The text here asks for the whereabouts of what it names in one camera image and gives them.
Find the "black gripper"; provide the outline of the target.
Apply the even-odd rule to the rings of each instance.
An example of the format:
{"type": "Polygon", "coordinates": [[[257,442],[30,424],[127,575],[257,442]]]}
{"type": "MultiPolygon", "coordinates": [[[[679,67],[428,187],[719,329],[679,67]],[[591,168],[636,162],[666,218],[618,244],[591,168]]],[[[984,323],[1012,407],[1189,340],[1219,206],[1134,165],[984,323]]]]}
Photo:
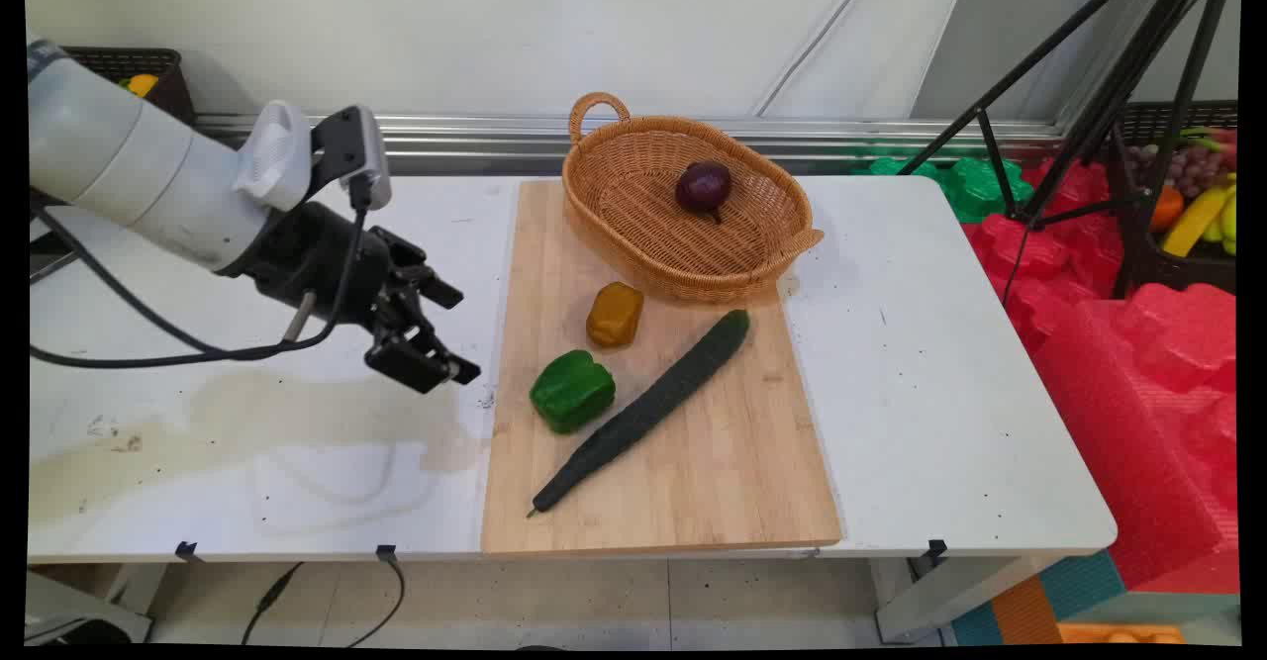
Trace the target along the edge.
{"type": "Polygon", "coordinates": [[[304,203],[289,213],[272,212],[261,236],[219,274],[250,277],[258,294],[294,308],[313,293],[314,315],[323,320],[334,315],[340,326],[361,326],[371,332],[372,345],[364,353],[367,367],[418,394],[478,379],[479,364],[449,350],[421,310],[379,304],[388,282],[413,289],[447,310],[462,301],[462,293],[443,281],[430,267],[424,250],[405,237],[379,227],[364,231],[342,307],[334,308],[345,255],[357,232],[353,220],[321,203],[304,203]]]}

